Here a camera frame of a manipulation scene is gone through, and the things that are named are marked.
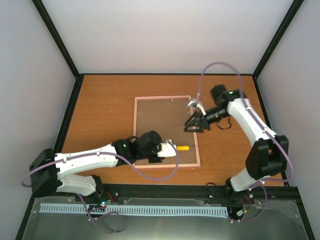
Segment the pink picture frame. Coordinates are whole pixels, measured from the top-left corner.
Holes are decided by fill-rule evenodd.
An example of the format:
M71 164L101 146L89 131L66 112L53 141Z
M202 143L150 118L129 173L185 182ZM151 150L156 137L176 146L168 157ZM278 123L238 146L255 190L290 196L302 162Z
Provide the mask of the pink picture frame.
M190 95L140 96L134 98L133 135L157 132L163 141L172 140L188 150L178 151L179 167L200 167L197 134L185 132L184 123L193 114Z

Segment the yellow black flathead screwdriver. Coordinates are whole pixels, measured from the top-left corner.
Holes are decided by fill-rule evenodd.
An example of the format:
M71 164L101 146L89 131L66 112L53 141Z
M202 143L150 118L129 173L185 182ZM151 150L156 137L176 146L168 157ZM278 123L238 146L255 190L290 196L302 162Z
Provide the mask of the yellow black flathead screwdriver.
M177 145L176 146L176 150L177 151L189 151L190 147L187 145Z

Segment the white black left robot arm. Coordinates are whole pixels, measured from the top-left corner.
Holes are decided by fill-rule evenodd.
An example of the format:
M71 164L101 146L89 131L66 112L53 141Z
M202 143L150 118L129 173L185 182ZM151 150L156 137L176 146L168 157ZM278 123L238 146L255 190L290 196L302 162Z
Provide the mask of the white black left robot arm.
M103 198L104 188L98 176L79 176L78 173L98 169L132 165L147 159L160 163L165 158L167 143L155 131L140 137L119 139L100 148L73 153L55 153L43 150L29 166L30 186L36 198L54 193L75 193L88 196L92 201Z

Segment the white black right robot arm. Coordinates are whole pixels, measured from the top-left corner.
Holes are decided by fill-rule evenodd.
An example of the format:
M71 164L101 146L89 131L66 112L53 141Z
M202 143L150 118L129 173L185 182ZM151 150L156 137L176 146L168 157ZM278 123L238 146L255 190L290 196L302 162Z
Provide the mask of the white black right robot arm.
M203 133L225 118L234 118L242 128L251 150L244 169L228 178L224 185L226 201L234 203L252 187L263 184L266 179L287 168L289 140L275 133L261 120L242 90L227 90L220 84L211 89L210 95L215 106L208 110L195 98L189 101L188 106L194 112L184 123L184 131Z

